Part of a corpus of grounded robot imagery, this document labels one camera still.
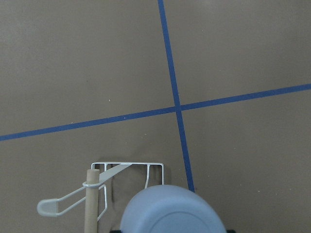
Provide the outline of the light blue plastic cup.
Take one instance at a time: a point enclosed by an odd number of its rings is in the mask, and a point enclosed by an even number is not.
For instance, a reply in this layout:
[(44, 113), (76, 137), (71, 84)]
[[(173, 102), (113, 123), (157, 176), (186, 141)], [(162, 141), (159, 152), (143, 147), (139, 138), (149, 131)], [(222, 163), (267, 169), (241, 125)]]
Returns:
[(213, 208), (199, 195), (174, 185), (138, 192), (121, 218), (123, 233), (225, 233)]

